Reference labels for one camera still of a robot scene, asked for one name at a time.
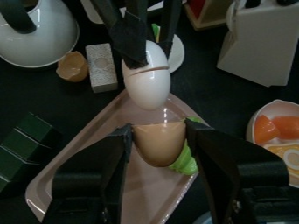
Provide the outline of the narrow black finger of the left gripper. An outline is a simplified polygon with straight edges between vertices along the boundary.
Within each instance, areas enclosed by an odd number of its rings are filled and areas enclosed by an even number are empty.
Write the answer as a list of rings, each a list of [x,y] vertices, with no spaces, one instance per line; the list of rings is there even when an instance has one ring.
[[[180,23],[182,5],[182,0],[163,0],[159,46],[163,49],[166,57],[170,57],[173,50],[174,34]]]

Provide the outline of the wide black finger of the left gripper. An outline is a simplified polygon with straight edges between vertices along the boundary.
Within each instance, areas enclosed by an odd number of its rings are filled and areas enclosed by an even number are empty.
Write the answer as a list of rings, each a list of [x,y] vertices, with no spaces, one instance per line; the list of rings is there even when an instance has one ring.
[[[114,47],[130,69],[145,67],[147,0],[91,0],[109,30]]]

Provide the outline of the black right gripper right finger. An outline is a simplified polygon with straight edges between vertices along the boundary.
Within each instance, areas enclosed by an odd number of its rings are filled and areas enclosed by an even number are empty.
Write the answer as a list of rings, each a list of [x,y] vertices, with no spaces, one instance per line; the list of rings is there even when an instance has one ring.
[[[193,120],[186,136],[214,224],[299,224],[299,189],[284,159],[262,146]]]

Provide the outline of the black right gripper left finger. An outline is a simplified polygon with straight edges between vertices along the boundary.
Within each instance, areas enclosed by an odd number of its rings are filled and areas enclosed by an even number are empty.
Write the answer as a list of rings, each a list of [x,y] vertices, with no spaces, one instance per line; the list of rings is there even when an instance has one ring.
[[[42,224],[121,224],[131,148],[127,124],[70,157],[54,175]]]

